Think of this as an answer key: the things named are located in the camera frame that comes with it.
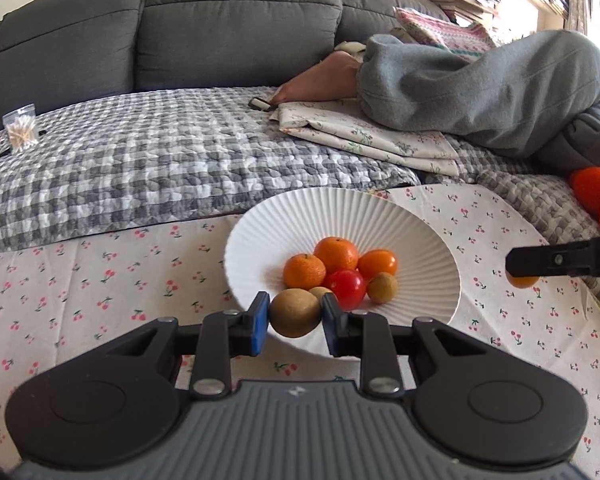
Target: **red tomato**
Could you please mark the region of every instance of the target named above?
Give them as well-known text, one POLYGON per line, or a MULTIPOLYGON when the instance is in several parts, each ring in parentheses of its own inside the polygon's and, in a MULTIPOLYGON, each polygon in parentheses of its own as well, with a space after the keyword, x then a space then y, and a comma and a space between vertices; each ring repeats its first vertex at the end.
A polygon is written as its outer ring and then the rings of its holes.
POLYGON ((366 282, 357 270, 340 269, 329 274, 322 286, 334 293, 342 310, 356 308, 366 294, 366 282))

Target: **floral print sheet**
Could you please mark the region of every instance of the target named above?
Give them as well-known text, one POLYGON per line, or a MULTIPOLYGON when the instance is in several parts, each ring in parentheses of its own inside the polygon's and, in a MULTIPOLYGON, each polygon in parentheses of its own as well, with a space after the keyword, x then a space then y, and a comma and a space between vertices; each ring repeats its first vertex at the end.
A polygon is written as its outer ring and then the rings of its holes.
MULTIPOLYGON (((504 276, 510 248, 545 243, 481 186, 419 186, 381 192, 429 223, 447 243, 462 293, 451 325, 571 381, 589 407, 574 462, 600 478, 600 308, 578 279, 554 277, 525 290, 504 276)), ((236 308, 223 253, 238 216, 162 224, 0 253, 0 466, 19 456, 4 425, 23 381, 159 316, 201 322, 236 308)), ((193 362, 185 356, 178 385, 193 362)), ((408 360, 400 358, 407 385, 408 360)), ((262 355, 232 360, 234 386, 263 380, 357 379, 356 361, 316 357, 269 337, 262 355)))
POLYGON ((280 130, 309 140, 391 162, 413 170, 458 176, 458 158, 440 132, 397 132, 364 116, 358 102, 344 99, 325 103, 284 103, 270 116, 280 130))

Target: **gray sofa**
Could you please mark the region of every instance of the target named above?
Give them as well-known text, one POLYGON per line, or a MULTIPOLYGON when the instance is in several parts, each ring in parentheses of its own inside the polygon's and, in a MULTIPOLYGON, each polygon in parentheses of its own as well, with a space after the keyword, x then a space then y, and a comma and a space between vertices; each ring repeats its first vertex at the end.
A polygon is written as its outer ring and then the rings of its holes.
POLYGON ((446 20, 427 0, 35 0, 0 22, 0 130, 29 103, 277 86, 341 41, 388 32, 396 5, 446 20))

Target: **gray sweatpants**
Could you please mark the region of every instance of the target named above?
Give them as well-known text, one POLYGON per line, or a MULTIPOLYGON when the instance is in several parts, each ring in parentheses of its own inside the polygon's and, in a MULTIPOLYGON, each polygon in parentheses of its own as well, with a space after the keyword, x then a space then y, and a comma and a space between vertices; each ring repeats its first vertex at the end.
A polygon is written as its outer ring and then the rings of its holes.
POLYGON ((396 130, 439 130, 558 170, 600 166, 600 49, 576 32, 538 32, 473 63, 373 36, 358 98, 396 130))

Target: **cherry pattern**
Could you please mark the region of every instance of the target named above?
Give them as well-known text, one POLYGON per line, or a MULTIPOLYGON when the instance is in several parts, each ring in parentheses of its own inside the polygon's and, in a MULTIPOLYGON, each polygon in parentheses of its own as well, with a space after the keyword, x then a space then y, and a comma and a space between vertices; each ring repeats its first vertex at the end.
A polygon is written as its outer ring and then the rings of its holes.
MULTIPOLYGON (((510 248, 546 242, 488 190, 443 184, 407 190, 379 195, 422 216, 440 235, 447 229, 443 239, 463 285, 451 325, 565 377, 581 391, 591 417, 574 462, 595 478, 600 309, 591 297, 583 302, 585 285, 560 277, 543 278, 533 288, 510 287, 504 278, 510 248)), ((0 466, 18 463, 13 446, 6 445, 2 407, 22 381, 157 317, 191 324, 238 308, 224 277, 224 246, 238 218, 135 228, 0 254, 0 466)), ((193 360, 184 357, 179 387, 186 387, 193 360)), ((315 360, 275 340, 260 357, 235 358, 231 366, 234 386, 240 378, 350 380, 359 373, 355 362, 315 360)))

